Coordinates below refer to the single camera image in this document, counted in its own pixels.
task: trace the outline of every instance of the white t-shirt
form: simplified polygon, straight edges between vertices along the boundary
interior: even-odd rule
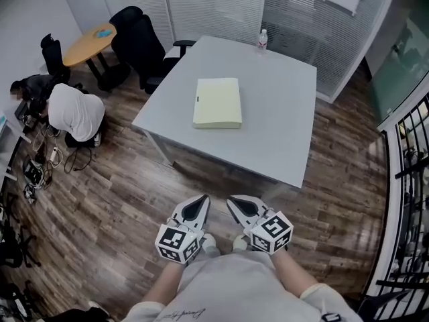
[[[319,322],[325,314],[362,322],[331,287],[316,284],[297,298],[277,279],[267,254],[241,252],[192,263],[167,307],[138,303],[123,322]]]
[[[49,124],[70,133],[78,142],[95,136],[105,115],[100,98],[59,83],[49,98]]]

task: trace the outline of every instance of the person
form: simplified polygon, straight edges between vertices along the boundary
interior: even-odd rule
[[[69,148],[100,146],[105,106],[96,95],[59,83],[40,114],[45,116],[52,127],[66,131],[64,140]]]
[[[89,310],[71,309],[56,316],[44,317],[37,322],[113,322],[109,313],[97,302],[89,301]]]
[[[361,322],[342,296],[307,273],[284,249],[251,252],[240,235],[221,256],[204,235],[192,263],[169,262],[123,322]]]
[[[54,77],[52,75],[32,75],[19,81],[14,81],[11,85],[11,96],[16,100],[40,101],[48,97],[48,85]]]

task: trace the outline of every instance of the light yellow folder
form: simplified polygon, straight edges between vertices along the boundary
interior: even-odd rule
[[[196,88],[194,127],[237,129],[241,123],[238,79],[200,78]]]

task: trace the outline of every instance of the green glass door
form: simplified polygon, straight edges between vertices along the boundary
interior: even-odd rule
[[[416,0],[406,24],[369,84],[377,123],[412,93],[429,71],[429,0]]]

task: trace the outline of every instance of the plastic bottle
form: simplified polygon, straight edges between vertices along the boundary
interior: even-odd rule
[[[259,51],[263,52],[267,48],[268,43],[268,36],[267,36],[267,30],[262,29],[261,34],[259,35],[259,41],[257,43],[257,48]]]

